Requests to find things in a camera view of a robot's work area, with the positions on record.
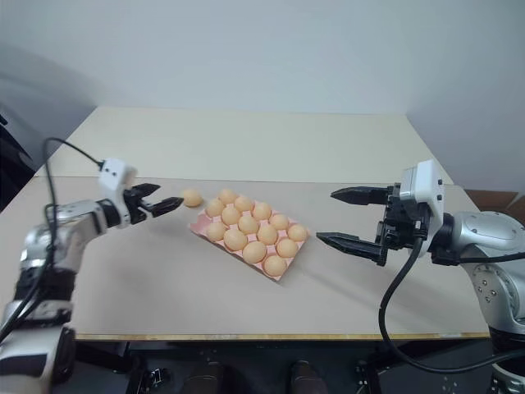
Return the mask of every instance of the pink egg tray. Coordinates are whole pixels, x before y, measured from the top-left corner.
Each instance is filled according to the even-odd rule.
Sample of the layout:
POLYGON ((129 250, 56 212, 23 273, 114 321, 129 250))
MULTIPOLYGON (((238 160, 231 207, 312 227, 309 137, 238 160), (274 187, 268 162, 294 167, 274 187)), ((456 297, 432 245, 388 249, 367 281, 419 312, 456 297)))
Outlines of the pink egg tray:
MULTIPOLYGON (((225 205, 226 207, 230 207, 230 206, 234 206, 233 204, 226 204, 225 205)), ((272 210, 272 215, 277 215, 278 213, 281 213, 279 211, 276 211, 276 210, 272 210)), ((243 216, 252 216, 251 212, 250 211, 243 211, 241 213, 243 216)), ((294 219, 292 218, 288 218, 288 221, 290 222, 290 225, 289 225, 289 228, 298 223, 297 221, 295 221, 294 219)), ((196 235, 198 236, 201 236, 202 238, 204 238, 206 241, 208 242, 211 242, 207 237, 206 237, 206 229, 208 228, 208 226, 213 223, 213 222, 222 222, 222 219, 221 219, 221 216, 215 216, 213 218, 210 218, 207 214, 206 214, 206 210, 204 209, 202 212, 199 213, 199 215, 197 216, 197 222, 195 223, 191 223, 189 225, 189 229, 196 235)), ((269 221, 268 220, 258 220, 258 223, 259 223, 259 228, 262 227, 262 226, 265 226, 267 224, 269 224, 269 221)), ((226 225, 226 229, 236 229, 236 230, 239 230, 237 224, 232 224, 230 226, 226 225)), ((256 234, 248 234, 247 235, 248 237, 248 243, 250 242, 253 242, 253 241, 257 241, 257 235, 256 234)), ((264 257, 264 259, 259 262, 259 263, 256 263, 256 264, 249 264, 249 263, 246 263, 244 260, 243 260, 243 254, 242 254, 242 250, 239 250, 239 251, 233 251, 233 250, 229 250, 228 247, 224 244, 224 241, 223 240, 220 240, 220 241, 217 241, 217 242, 212 242, 213 244, 215 245, 218 245, 219 247, 221 247, 225 252, 229 253, 229 254, 232 254, 234 255, 235 257, 237 257, 238 259, 242 260, 242 262, 246 265, 248 265, 249 267, 259 271, 260 273, 262 273, 265 277, 268 277, 270 279, 272 279, 273 281, 279 281, 283 275, 286 273, 286 271, 288 270, 288 268, 290 267, 290 265, 292 264, 292 261, 294 261, 294 259, 297 257, 297 254, 292 257, 292 258, 288 258, 288 259, 284 259, 286 261, 286 270, 283 272, 282 275, 280 276, 277 276, 277 277, 272 277, 268 274, 266 274, 264 272, 264 269, 263 269, 263 264, 264 264, 264 261, 270 257, 270 256, 273 256, 273 255, 276 255, 277 254, 277 251, 276 251, 276 245, 277 243, 279 243, 280 240, 283 240, 285 238, 288 238, 288 234, 286 233, 286 230, 278 230, 277 231, 277 241, 274 245, 267 245, 266 249, 267 249, 267 252, 266 252, 266 256, 264 257)), ((296 241, 295 243, 297 244, 298 246, 298 251, 297 253, 299 253, 299 251, 301 250, 301 248, 303 247, 304 243, 308 240, 308 238, 305 240, 305 241, 296 241)))

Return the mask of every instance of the gray wall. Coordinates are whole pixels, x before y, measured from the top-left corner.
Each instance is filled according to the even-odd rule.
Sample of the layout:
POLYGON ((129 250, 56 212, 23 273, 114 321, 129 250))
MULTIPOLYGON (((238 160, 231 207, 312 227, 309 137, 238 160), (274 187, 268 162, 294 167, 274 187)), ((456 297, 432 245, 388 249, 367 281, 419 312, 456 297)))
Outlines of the gray wall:
POLYGON ((525 191, 522 0, 4 0, 0 10, 0 61, 7 48, 51 75, 19 76, 15 63, 7 78, 72 97, 68 126, 93 105, 400 112, 460 185, 525 191))

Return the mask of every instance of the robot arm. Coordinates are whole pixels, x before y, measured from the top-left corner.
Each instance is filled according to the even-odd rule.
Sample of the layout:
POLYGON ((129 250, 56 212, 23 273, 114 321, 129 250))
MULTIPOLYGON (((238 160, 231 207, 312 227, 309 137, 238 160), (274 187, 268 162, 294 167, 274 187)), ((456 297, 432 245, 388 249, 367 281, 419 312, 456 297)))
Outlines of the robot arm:
MULTIPOLYGON (((124 228, 176 209, 182 198, 150 204, 144 197, 157 185, 130 187, 136 170, 118 159, 104 162, 99 177, 105 199, 84 200, 58 208, 57 243, 52 267, 43 277, 24 318, 0 344, 0 392, 47 393, 51 383, 71 375, 75 360, 75 332, 63 325, 71 320, 72 292, 86 245, 110 227, 124 228)), ((3 315, 6 322, 26 297, 48 254, 48 225, 30 231, 21 257, 21 273, 14 300, 3 315)))
MULTIPOLYGON (((317 237, 380 266, 388 250, 413 248, 416 238, 426 238, 419 257, 431 252, 433 263, 461 265, 470 276, 495 353, 525 349, 525 259, 495 259, 525 257, 525 226, 502 213, 444 213, 445 191, 437 174, 435 163, 427 161, 406 170, 400 184, 335 191, 332 197, 349 204, 386 206, 375 242, 339 232, 318 232, 317 237)), ((515 392, 525 392, 523 358, 495 364, 495 375, 506 387, 521 385, 522 391, 515 392)))

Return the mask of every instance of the wooden table edge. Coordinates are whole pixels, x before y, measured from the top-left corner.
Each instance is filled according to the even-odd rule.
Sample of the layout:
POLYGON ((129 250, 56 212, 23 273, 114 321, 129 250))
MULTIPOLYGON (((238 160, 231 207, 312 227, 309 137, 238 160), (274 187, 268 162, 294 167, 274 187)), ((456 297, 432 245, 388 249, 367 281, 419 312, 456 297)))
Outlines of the wooden table edge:
MULTIPOLYGON (((391 334, 398 341, 428 339, 482 339, 489 332, 459 332, 449 334, 391 334)), ((81 341, 380 341, 381 334, 83 334, 81 341)))

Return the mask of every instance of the white tabletop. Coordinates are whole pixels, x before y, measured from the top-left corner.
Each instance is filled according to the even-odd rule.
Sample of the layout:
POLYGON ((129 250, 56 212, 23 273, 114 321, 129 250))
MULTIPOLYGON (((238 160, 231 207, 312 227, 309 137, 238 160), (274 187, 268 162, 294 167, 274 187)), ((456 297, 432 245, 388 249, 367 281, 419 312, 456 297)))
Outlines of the white tabletop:
MULTIPOLYGON (((434 158, 404 115, 100 107, 69 141, 161 178, 392 183, 434 158)), ((96 176, 67 147, 53 156, 52 169, 55 176, 96 176)))
MULTIPOLYGON (((344 184, 140 179, 162 188, 151 200, 189 186, 206 199, 225 186, 267 201, 316 231, 342 231, 373 240, 381 206, 331 199, 344 184)), ((58 177, 63 203, 99 199, 95 178, 58 177)), ((26 232, 41 222, 48 201, 34 178, 0 215, 0 301, 12 297, 26 232)), ((446 209, 475 210, 457 186, 447 186, 446 209)), ((342 254, 312 236, 275 283, 193 234, 200 209, 180 207, 163 217, 108 234, 88 245, 74 293, 72 325, 89 339, 379 338, 377 308, 407 259, 390 252, 384 268, 342 254)), ((486 325, 466 272, 421 259, 387 314, 397 337, 485 336, 486 325)))
MULTIPOLYGON (((166 178, 150 180, 163 186, 156 198, 178 195, 187 186, 211 198, 229 186, 268 201, 313 233, 344 231, 367 240, 375 235, 382 207, 343 204, 330 199, 330 192, 348 183, 391 184, 405 168, 434 158, 400 115, 97 108, 69 141, 99 159, 122 158, 139 176, 166 178), (213 181, 221 179, 230 181, 213 181)), ((52 169, 60 202, 100 197, 90 177, 96 176, 93 164, 74 151, 60 148, 52 169)), ((41 222, 47 202, 37 177, 0 215, 7 262, 0 277, 2 303, 12 296, 25 233, 41 222)), ((456 186, 447 187, 446 207, 476 210, 456 186)), ((89 246, 74 296, 72 323, 79 337, 379 338, 377 306, 406 251, 390 252, 386 267, 379 268, 313 236, 276 284, 190 233, 187 225, 196 215, 180 208, 111 230, 89 246)), ((428 257, 401 286, 388 315, 397 337, 486 335, 467 275, 461 268, 433 266, 428 257)))

